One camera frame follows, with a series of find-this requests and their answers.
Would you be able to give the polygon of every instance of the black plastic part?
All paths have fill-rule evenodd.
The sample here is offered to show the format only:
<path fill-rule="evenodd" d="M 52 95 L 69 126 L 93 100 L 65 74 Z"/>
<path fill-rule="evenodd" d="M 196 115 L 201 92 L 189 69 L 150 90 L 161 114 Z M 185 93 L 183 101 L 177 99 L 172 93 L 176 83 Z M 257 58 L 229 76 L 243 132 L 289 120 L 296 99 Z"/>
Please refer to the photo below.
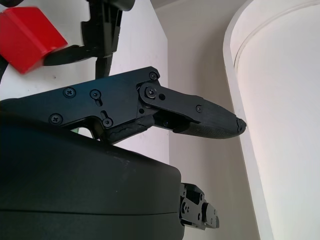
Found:
<path fill-rule="evenodd" d="M 202 121 L 188 122 L 173 130 L 177 134 L 192 135 L 211 139 L 228 139 L 239 136 L 246 130 L 247 124 L 225 108 L 204 100 Z"/>
<path fill-rule="evenodd" d="M 18 6 L 24 0 L 0 0 L 0 4 L 5 6 L 6 8 L 13 8 Z"/>
<path fill-rule="evenodd" d="M 111 70 L 113 56 L 98 57 L 95 62 L 95 79 L 108 77 Z"/>
<path fill-rule="evenodd" d="M 63 117 L 62 127 L 69 130 L 84 127 L 92 131 L 95 139 L 112 143 L 120 141 L 119 136 L 129 137 L 141 133 L 144 126 L 125 127 L 122 131 L 115 129 L 111 139 L 106 138 L 105 118 L 112 119 L 112 128 L 123 124 L 130 124 L 138 117 L 139 94 L 137 86 L 151 81 L 149 73 L 157 72 L 153 67 L 130 71 L 108 78 L 101 78 L 70 86 L 76 92 L 75 97 L 66 98 L 65 88 L 26 96 L 23 98 L 6 100 L 0 103 L 2 111 L 15 113 L 47 123 L 49 116 L 59 113 Z M 100 97 L 93 99 L 92 90 L 99 91 Z"/>
<path fill-rule="evenodd" d="M 7 62 L 7 60 L 5 60 L 4 57 L 0 55 L 0 83 L 1 83 L 1 79 L 2 79 L 6 69 L 8 67 L 8 64 L 9 63 Z"/>
<path fill-rule="evenodd" d="M 215 208 L 207 203 L 204 192 L 196 185 L 181 183 L 180 202 L 182 224 L 201 230 L 219 228 Z"/>
<path fill-rule="evenodd" d="M 72 45 L 52 52 L 44 66 L 71 64 L 96 57 L 96 79 L 109 76 L 112 55 L 117 51 L 122 11 L 129 11 L 135 0 L 87 0 L 90 20 L 81 23 L 84 46 Z"/>
<path fill-rule="evenodd" d="M 85 46 L 72 45 L 48 54 L 43 60 L 44 66 L 58 66 L 76 63 L 94 57 L 94 51 Z"/>
<path fill-rule="evenodd" d="M 130 11 L 135 4 L 135 0 L 104 0 L 104 1 L 117 7 L 121 11 Z"/>
<path fill-rule="evenodd" d="M 106 139 L 110 144 L 116 144 L 124 139 L 132 137 L 136 134 L 143 133 L 155 125 L 155 120 L 152 115 L 141 117 L 134 122 L 120 125 L 105 132 Z"/>
<path fill-rule="evenodd" d="M 159 97 L 150 98 L 145 90 L 153 88 Z M 228 139 L 239 136 L 247 124 L 225 108 L 204 100 L 202 97 L 187 95 L 171 89 L 145 83 L 139 90 L 146 104 L 184 116 L 187 120 L 173 128 L 177 134 L 185 134 L 210 139 Z"/>
<path fill-rule="evenodd" d="M 180 172 L 0 112 L 0 239 L 181 240 Z"/>

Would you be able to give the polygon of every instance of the screw head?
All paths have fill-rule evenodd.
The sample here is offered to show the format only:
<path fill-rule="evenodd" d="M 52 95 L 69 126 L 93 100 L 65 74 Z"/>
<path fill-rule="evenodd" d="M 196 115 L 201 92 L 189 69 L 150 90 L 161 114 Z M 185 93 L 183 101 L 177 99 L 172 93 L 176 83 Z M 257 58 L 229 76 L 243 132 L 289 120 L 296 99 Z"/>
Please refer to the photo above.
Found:
<path fill-rule="evenodd" d="M 52 114 L 50 115 L 49 117 L 49 123 L 51 123 L 52 125 L 60 125 L 63 121 L 63 118 L 60 114 L 58 113 L 55 113 L 55 114 Z"/>
<path fill-rule="evenodd" d="M 101 93 L 99 90 L 94 89 L 90 92 L 90 97 L 94 100 L 97 100 L 101 97 Z"/>
<path fill-rule="evenodd" d="M 201 105 L 197 105 L 197 106 L 195 107 L 195 109 L 196 109 L 196 111 L 197 111 L 198 113 L 202 113 L 202 106 L 201 106 Z"/>
<path fill-rule="evenodd" d="M 158 75 L 154 71 L 149 73 L 149 77 L 150 77 L 151 80 L 157 80 L 158 79 Z"/>
<path fill-rule="evenodd" d="M 105 126 L 106 128 L 111 128 L 114 123 L 112 122 L 112 119 L 111 119 L 111 118 L 106 118 L 106 119 L 104 119 L 104 120 L 102 121 L 102 124 L 103 124 L 103 126 Z"/>
<path fill-rule="evenodd" d="M 63 95 L 68 99 L 72 99 L 76 96 L 76 90 L 72 87 L 67 87 L 63 90 Z"/>
<path fill-rule="evenodd" d="M 151 86 L 148 86 L 145 89 L 145 95 L 150 99 L 154 99 L 157 96 L 157 90 Z"/>

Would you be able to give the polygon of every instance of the textured grip pad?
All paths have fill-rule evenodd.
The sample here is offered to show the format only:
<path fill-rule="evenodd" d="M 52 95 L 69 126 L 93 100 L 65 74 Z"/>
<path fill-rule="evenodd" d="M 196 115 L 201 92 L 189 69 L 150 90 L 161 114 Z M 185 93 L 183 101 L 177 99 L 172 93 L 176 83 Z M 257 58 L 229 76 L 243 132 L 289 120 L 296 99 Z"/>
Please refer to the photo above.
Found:
<path fill-rule="evenodd" d="M 209 139 L 228 139 L 239 136 L 247 124 L 235 114 L 209 101 L 202 106 L 202 122 L 189 122 L 173 130 L 174 133 Z"/>

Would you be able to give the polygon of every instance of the curved black housing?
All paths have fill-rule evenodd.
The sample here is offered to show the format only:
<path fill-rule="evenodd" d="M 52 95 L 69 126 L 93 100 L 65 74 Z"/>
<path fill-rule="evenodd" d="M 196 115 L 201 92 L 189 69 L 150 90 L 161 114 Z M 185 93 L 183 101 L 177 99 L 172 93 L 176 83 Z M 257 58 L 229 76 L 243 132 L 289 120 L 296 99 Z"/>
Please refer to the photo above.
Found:
<path fill-rule="evenodd" d="M 0 239 L 181 240 L 180 172 L 0 112 Z"/>

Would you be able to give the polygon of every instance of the red cube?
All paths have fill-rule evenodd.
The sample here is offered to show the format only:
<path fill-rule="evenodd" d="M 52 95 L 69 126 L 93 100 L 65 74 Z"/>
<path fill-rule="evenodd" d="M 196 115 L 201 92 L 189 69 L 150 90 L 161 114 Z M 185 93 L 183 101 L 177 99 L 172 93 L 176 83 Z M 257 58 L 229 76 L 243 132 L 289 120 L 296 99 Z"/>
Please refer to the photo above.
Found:
<path fill-rule="evenodd" d="M 0 13 L 0 55 L 21 74 L 43 65 L 66 40 L 37 7 L 12 7 Z"/>

